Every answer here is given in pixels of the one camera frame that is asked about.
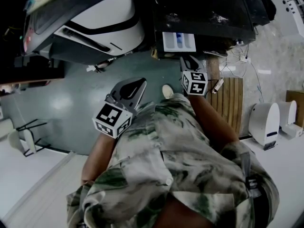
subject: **shoe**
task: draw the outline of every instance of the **shoe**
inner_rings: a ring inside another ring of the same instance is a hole
[[[173,92],[172,88],[169,85],[163,85],[162,86],[162,93],[163,93],[163,96],[166,99],[170,99],[174,95],[174,92]]]

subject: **fiducial marker cube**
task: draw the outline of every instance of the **fiducial marker cube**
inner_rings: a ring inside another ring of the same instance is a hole
[[[208,86],[207,74],[183,71],[181,84],[189,95],[205,95]]]
[[[101,110],[92,119],[98,131],[117,138],[131,125],[132,117],[132,113],[102,101]]]

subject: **camouflage shirt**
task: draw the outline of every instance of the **camouflage shirt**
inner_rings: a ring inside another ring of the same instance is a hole
[[[210,147],[186,99],[145,104],[121,135],[108,168],[67,197],[67,223],[76,227],[151,228],[168,193],[218,225],[228,212],[229,227],[254,227],[254,209],[240,155],[250,155],[269,200],[270,222],[278,192],[253,152],[241,142],[221,153]]]

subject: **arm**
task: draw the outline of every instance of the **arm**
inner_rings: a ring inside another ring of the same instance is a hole
[[[116,139],[101,133],[91,150],[89,157],[82,169],[81,184],[94,181],[104,172],[110,162]]]
[[[203,96],[189,95],[188,99],[196,114],[197,121],[205,135],[214,144],[216,151],[220,152],[227,143],[238,141],[238,136],[232,127]]]

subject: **tiled floor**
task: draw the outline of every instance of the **tiled floor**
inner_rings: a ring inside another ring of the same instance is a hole
[[[249,46],[248,56],[257,70],[265,102],[285,99],[287,89],[302,89],[304,81],[304,44],[294,44],[283,38],[276,21],[259,26],[256,41]],[[228,61],[238,61],[229,56]],[[250,64],[228,63],[235,75],[244,77],[243,114],[241,136],[248,134],[248,120],[252,106],[262,102],[255,71]],[[232,76],[224,72],[225,77]],[[1,99],[5,117],[15,126],[35,118],[48,122],[34,131],[53,147],[89,154],[98,131],[94,129],[92,116],[112,87],[130,77],[145,77],[148,81],[142,103],[162,99],[161,86],[171,84],[181,91],[178,61],[157,61],[150,52],[123,57],[110,65],[104,73],[86,72],[86,66],[66,65],[66,78],[46,87],[32,88],[20,95]]]

